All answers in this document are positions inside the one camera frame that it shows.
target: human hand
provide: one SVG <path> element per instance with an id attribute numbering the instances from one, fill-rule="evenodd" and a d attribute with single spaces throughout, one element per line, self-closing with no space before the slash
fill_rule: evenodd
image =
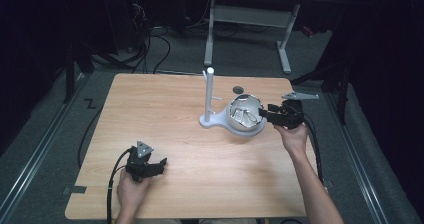
<path id="1" fill-rule="evenodd" d="M 308 129 L 305 125 L 301 124 L 291 130 L 278 125 L 274 125 L 274 128 L 281 134 L 283 145 L 292 158 L 306 154 Z"/>
<path id="2" fill-rule="evenodd" d="M 117 189 L 121 211 L 117 219 L 117 223 L 133 220 L 140 208 L 151 181 L 151 177 L 144 178 L 141 182 L 135 182 L 131 175 L 125 170 L 121 170 L 119 185 Z"/>

